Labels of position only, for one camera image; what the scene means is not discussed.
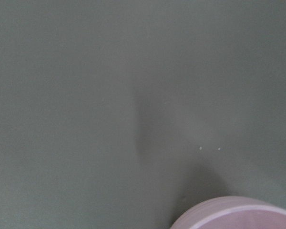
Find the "pink bowl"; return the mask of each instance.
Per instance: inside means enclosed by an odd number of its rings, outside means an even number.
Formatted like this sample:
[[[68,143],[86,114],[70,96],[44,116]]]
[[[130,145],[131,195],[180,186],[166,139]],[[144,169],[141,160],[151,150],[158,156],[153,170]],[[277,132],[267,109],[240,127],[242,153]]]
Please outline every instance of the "pink bowl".
[[[286,229],[286,210],[245,197],[219,197],[185,212],[171,229]]]

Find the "gray table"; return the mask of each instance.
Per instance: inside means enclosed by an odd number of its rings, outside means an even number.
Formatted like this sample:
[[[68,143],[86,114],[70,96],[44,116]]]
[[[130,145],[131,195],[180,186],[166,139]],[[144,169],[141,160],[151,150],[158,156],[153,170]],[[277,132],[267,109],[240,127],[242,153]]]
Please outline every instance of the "gray table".
[[[286,208],[286,0],[0,0],[0,229],[167,229]]]

